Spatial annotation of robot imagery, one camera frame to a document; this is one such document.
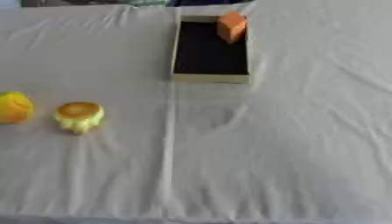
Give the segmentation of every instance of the tennis ball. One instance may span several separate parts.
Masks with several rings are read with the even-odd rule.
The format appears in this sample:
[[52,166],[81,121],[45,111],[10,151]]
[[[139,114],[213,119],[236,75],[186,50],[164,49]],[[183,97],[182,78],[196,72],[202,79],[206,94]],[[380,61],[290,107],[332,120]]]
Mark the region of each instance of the tennis ball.
[[32,115],[32,102],[16,91],[0,93],[0,123],[20,123]]

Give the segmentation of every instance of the toy food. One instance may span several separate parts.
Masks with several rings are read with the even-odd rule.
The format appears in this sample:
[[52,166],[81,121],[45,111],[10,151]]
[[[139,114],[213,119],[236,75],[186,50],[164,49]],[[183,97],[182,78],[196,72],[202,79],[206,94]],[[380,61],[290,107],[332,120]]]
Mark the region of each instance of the toy food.
[[83,134],[100,124],[103,107],[93,102],[69,102],[57,107],[54,119],[64,130]]
[[32,102],[17,91],[0,93],[0,123],[20,123],[32,115]]
[[236,10],[230,10],[218,19],[218,35],[229,44],[237,41],[245,32],[246,19]]

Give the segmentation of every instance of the orange cube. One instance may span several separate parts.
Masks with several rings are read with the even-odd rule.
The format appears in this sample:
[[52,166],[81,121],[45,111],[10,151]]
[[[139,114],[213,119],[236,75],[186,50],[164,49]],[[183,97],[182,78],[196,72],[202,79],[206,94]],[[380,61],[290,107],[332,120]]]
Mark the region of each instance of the orange cube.
[[245,32],[246,18],[236,10],[230,10],[218,19],[218,35],[229,44],[237,41]]

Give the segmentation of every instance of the box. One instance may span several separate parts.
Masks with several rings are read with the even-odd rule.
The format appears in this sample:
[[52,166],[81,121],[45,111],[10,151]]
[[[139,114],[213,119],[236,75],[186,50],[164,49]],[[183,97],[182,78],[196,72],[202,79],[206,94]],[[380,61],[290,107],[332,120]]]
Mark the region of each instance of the box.
[[183,16],[177,28],[171,79],[191,83],[249,83],[248,32],[228,44],[217,34],[218,16]]

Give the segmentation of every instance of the table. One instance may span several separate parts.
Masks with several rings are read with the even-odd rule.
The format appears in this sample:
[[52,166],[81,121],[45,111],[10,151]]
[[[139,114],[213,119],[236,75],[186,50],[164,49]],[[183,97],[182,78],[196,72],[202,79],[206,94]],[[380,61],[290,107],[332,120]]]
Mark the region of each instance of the table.
[[[0,214],[390,223],[391,6],[1,11],[0,89],[26,93],[36,113],[0,126]],[[249,18],[254,83],[170,83],[178,15],[233,8]],[[59,131],[50,114],[69,101],[99,102],[105,123],[85,136]]]

